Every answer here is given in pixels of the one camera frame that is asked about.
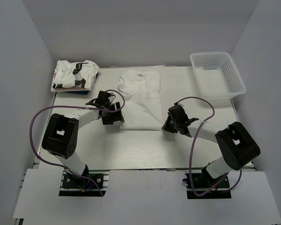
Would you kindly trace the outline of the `white cartoon print t-shirt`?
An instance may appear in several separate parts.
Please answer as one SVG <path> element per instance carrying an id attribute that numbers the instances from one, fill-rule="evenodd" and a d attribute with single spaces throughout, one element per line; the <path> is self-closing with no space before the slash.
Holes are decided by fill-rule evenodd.
<path id="1" fill-rule="evenodd" d="M 156 70 L 129 69 L 119 78 L 118 90 L 125 99 L 122 109 L 124 122 L 120 129 L 127 131 L 160 131 L 164 119 L 161 75 Z"/>

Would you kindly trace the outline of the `white black print t-shirt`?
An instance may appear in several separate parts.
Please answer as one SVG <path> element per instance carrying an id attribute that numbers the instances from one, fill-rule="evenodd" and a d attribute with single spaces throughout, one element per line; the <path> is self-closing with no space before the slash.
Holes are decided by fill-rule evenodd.
<path id="1" fill-rule="evenodd" d="M 70 89 L 91 91 L 98 77 L 99 66 L 90 61 L 57 61 L 53 73 L 51 91 L 63 92 Z"/>

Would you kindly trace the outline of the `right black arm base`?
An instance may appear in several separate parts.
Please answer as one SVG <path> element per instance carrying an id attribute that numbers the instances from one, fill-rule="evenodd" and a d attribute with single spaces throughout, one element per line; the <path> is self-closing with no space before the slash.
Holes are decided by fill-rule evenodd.
<path id="1" fill-rule="evenodd" d="M 192 181 L 195 191 L 198 194 L 202 194 L 203 192 L 207 191 L 211 188 L 219 178 L 213 179 L 209 178 L 208 174 L 205 169 L 202 169 L 200 172 L 199 170 L 192 170 Z M 212 190 L 210 190 L 204 196 L 196 196 L 192 190 L 192 186 L 190 183 L 190 174 L 186 173 L 185 177 L 182 179 L 182 183 L 186 185 L 186 193 L 188 200 L 198 200 L 198 199 L 231 199 L 231 192 L 226 191 L 230 188 L 229 179 L 226 176 L 225 179 L 215 186 Z"/>

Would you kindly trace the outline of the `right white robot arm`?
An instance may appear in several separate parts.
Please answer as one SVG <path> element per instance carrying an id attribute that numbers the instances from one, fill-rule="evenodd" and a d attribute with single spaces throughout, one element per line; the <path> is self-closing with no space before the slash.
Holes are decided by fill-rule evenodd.
<path id="1" fill-rule="evenodd" d="M 235 170 L 239 171 L 261 153 L 259 146 L 242 123 L 236 121 L 229 125 L 202 122 L 198 118 L 188 118 L 181 105 L 168 110 L 167 120 L 162 130 L 180 133 L 218 144 L 222 156 L 201 170 L 201 177 L 195 182 L 205 187 L 213 187 L 221 176 Z"/>

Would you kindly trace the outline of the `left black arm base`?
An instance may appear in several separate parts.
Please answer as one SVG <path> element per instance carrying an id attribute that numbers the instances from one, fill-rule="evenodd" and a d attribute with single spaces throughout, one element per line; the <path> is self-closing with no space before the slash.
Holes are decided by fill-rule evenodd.
<path id="1" fill-rule="evenodd" d="M 89 171 L 88 179 L 82 179 L 71 173 L 63 172 L 59 196 L 64 197 L 103 197 L 108 187 L 108 172 Z"/>

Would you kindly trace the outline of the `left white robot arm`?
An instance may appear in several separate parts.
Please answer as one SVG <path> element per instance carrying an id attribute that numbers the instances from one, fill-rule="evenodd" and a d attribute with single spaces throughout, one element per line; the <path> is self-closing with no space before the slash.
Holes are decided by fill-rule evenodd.
<path id="1" fill-rule="evenodd" d="M 89 169 L 75 152 L 78 140 L 78 131 L 83 126 L 101 119 L 103 125 L 112 125 L 115 122 L 124 122 L 121 109 L 122 102 L 113 102 L 115 95 L 112 90 L 100 91 L 97 98 L 90 100 L 84 107 L 68 106 L 75 111 L 66 115 L 54 113 L 47 125 L 42 148 L 54 155 L 70 174 L 74 175 L 74 182 L 79 187 L 89 183 Z"/>

